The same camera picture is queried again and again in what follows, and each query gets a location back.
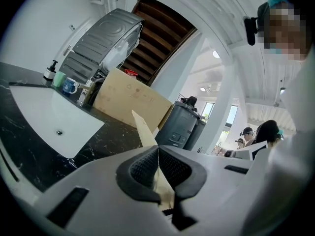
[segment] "woman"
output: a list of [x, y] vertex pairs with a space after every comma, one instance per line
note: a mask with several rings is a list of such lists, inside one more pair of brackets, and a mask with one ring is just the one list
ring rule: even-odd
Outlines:
[[256, 143], [267, 141], [268, 147], [272, 148], [283, 138], [283, 131], [279, 130], [277, 122], [268, 120], [263, 123], [256, 135]]
[[241, 148], [244, 148], [244, 147], [245, 147], [245, 141], [244, 141], [242, 138], [240, 138], [240, 139], [238, 139], [238, 140], [235, 140], [235, 142], [236, 142], [237, 145], [238, 145], [238, 148], [237, 148], [237, 149], [241, 149]]

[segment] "soap dispenser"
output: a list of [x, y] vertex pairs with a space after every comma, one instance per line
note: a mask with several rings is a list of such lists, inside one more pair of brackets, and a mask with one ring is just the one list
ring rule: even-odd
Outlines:
[[58, 63], [58, 61], [53, 60], [52, 65], [48, 68], [46, 68], [46, 71], [44, 73], [44, 78], [46, 78], [47, 80], [53, 80], [56, 72], [55, 72], [55, 65]]

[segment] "handle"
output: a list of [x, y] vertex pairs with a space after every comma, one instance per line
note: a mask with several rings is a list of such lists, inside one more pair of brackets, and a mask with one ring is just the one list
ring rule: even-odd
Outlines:
[[67, 55], [67, 53], [71, 50], [71, 47], [72, 47], [71, 45], [67, 47], [67, 49], [63, 52], [63, 56]]
[[74, 90], [73, 92], [69, 92], [69, 93], [71, 93], [71, 94], [76, 93], [76, 92], [77, 92], [77, 90], [78, 90], [78, 87], [74, 86], [74, 88], [75, 88], [75, 90]]

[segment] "sink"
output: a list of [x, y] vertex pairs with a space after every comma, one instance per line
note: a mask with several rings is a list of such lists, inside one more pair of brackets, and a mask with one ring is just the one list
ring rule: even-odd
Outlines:
[[20, 111], [33, 130], [66, 158], [75, 157], [104, 125], [52, 88], [10, 88]]

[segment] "wall outlet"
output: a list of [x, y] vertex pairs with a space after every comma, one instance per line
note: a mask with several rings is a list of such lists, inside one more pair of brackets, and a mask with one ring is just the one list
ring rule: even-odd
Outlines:
[[69, 25], [69, 28], [74, 31], [75, 30], [75, 27], [73, 25]]

